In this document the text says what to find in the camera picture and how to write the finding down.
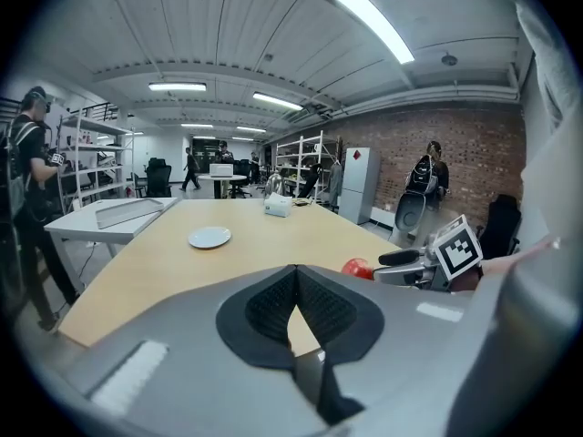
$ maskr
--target white shelving unit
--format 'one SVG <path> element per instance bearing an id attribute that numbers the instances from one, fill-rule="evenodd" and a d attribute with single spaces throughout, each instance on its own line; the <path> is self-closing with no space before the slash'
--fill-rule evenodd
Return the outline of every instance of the white shelving unit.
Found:
<path id="1" fill-rule="evenodd" d="M 276 147 L 276 162 L 277 169 L 291 169 L 296 170 L 296 178 L 286 178 L 287 182 L 295 184 L 294 196 L 297 198 L 300 194 L 300 186 L 306 182 L 305 178 L 310 171 L 310 167 L 305 167 L 306 158 L 315 158 L 316 163 L 322 164 L 323 173 L 318 178 L 314 186 L 316 201 L 322 199 L 322 193 L 326 189 L 324 181 L 327 180 L 330 173 L 330 167 L 336 159 L 335 155 L 331 154 L 326 148 L 326 144 L 335 144 L 336 139 L 326 137 L 323 131 L 320 131 L 319 136 L 304 137 L 301 136 L 299 140 L 289 142 L 286 144 L 278 144 Z"/>
<path id="2" fill-rule="evenodd" d="M 59 191 L 61 196 L 61 202 L 63 204 L 63 209 L 65 212 L 68 211 L 70 206 L 66 206 L 65 200 L 72 202 L 75 198 L 79 199 L 80 206 L 83 206 L 83 199 L 88 198 L 90 196 L 99 194 L 104 191 L 109 191 L 111 189 L 117 188 L 124 188 L 124 187 L 134 187 L 133 181 L 124 181 L 123 179 L 123 168 L 131 167 L 132 175 L 134 172 L 134 132 L 133 130 L 125 129 L 123 127 L 119 127 L 117 125 L 112 125 L 110 123 L 105 123 L 102 121 L 95 120 L 89 117 L 83 117 L 83 108 L 79 109 L 78 115 L 72 115 L 70 117 L 61 117 L 61 124 L 59 126 L 59 134 L 61 131 L 61 127 L 70 127 L 75 129 L 76 134 L 71 137 L 71 142 L 74 144 L 66 145 L 61 147 L 60 145 L 62 138 L 59 137 L 58 140 L 58 152 L 74 152 L 74 163 L 75 163 L 75 171 L 67 172 L 59 174 L 59 178 L 66 178 L 66 177 L 75 177 L 77 182 L 77 190 L 74 194 L 64 195 L 61 180 L 59 179 Z M 89 131 L 92 133 L 97 133 L 98 135 L 108 135 L 112 136 L 112 141 L 118 144 L 124 144 L 125 138 L 131 136 L 129 142 L 125 146 L 106 146 L 100 144 L 87 144 L 85 142 L 81 142 L 82 136 L 81 131 Z M 122 164 L 119 165 L 121 161 L 122 153 L 124 151 L 131 151 L 131 165 L 129 164 Z M 116 165 L 111 166 L 104 166 L 104 167 L 92 167 L 92 168 L 84 168 L 79 170 L 79 152 L 113 152 L 116 155 Z M 99 186 L 99 179 L 98 173 L 101 171 L 112 170 L 115 174 L 115 180 L 113 183 L 109 183 L 104 186 Z M 93 181 L 94 187 L 92 189 L 84 189 L 81 190 L 81 176 L 88 175 L 91 173 L 95 173 L 95 180 Z"/>

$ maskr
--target red brick wall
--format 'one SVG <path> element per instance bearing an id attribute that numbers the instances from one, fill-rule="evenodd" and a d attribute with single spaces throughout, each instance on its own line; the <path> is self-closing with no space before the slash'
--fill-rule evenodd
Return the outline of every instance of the red brick wall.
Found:
<path id="1" fill-rule="evenodd" d="M 522 197 L 520 172 L 525 166 L 526 137 L 518 106 L 427 103 L 337 119 L 301 134 L 316 136 L 321 129 L 325 135 L 341 136 L 344 149 L 372 147 L 381 153 L 374 197 L 377 208 L 389 204 L 395 212 L 406 174 L 432 139 L 440 142 L 442 160 L 449 167 L 451 194 L 445 198 L 444 208 L 464 213 L 475 226 L 486 223 L 487 206 L 495 195 Z"/>

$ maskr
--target white desk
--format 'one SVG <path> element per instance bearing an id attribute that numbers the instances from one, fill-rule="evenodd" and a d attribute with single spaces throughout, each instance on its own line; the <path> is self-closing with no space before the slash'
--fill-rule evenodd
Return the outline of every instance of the white desk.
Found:
<path id="1" fill-rule="evenodd" d="M 107 243 L 109 254 L 114 258 L 117 254 L 116 249 L 113 246 L 114 244 L 128 244 L 150 223 L 174 205 L 178 198 L 156 198 L 156 201 L 161 202 L 164 205 L 164 209 L 161 212 L 133 218 L 132 220 L 112 225 L 106 229 L 99 229 L 97 227 L 97 219 L 95 216 L 97 210 L 110 208 L 127 202 L 128 200 L 129 199 L 99 200 L 45 225 L 45 230 L 51 234 L 51 238 L 55 242 L 56 252 L 58 252 L 58 256 L 61 258 L 69 278 L 77 288 L 80 288 L 81 281 L 79 280 L 77 272 L 73 268 L 73 264 L 71 264 L 71 260 L 66 254 L 63 239 Z"/>
<path id="2" fill-rule="evenodd" d="M 212 177 L 211 175 L 197 175 L 198 179 L 206 179 L 208 181 L 240 181 L 245 179 L 244 175 L 233 175 L 232 177 Z"/>
<path id="3" fill-rule="evenodd" d="M 246 179 L 244 175 L 232 175 L 231 177 L 212 177 L 211 175 L 199 175 L 199 179 L 204 179 L 207 181 L 241 181 Z M 230 191 L 230 197 L 235 199 L 235 185 L 233 185 L 232 190 Z M 215 188 L 215 199 L 220 199 L 217 195 L 217 189 Z"/>

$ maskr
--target fluorescent light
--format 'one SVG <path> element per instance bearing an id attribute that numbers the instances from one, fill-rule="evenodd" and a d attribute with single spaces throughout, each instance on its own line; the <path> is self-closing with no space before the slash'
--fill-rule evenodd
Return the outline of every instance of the fluorescent light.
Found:
<path id="1" fill-rule="evenodd" d="M 261 94 L 259 92 L 256 92 L 255 94 L 253 94 L 253 98 L 256 98 L 259 100 L 265 100 L 265 102 L 272 102 L 273 104 L 277 104 L 279 106 L 291 108 L 292 110 L 302 110 L 303 109 L 302 106 L 299 106 L 297 104 L 293 104 L 292 102 L 288 102 L 287 100 L 281 100 L 280 98 L 277 98 L 277 97 L 266 96 L 265 94 Z"/>
<path id="2" fill-rule="evenodd" d="M 149 83 L 153 91 L 206 91 L 207 85 L 202 83 Z"/>
<path id="3" fill-rule="evenodd" d="M 245 131 L 257 131 L 258 133 L 265 133 L 265 129 L 258 127 L 237 127 L 237 129 L 244 129 Z"/>
<path id="4" fill-rule="evenodd" d="M 362 19 L 381 38 L 401 65 L 414 61 L 413 54 L 403 39 L 370 0 L 338 1 Z"/>
<path id="5" fill-rule="evenodd" d="M 182 123 L 182 127 L 212 127 L 212 125 L 201 125 L 199 123 Z"/>

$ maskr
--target white refrigerator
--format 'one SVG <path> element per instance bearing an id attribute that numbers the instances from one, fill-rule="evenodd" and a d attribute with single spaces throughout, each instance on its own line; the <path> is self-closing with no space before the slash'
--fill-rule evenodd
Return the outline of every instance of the white refrigerator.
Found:
<path id="1" fill-rule="evenodd" d="M 369 147 L 346 149 L 343 190 L 338 214 L 353 223 L 369 220 L 373 209 L 381 156 Z"/>

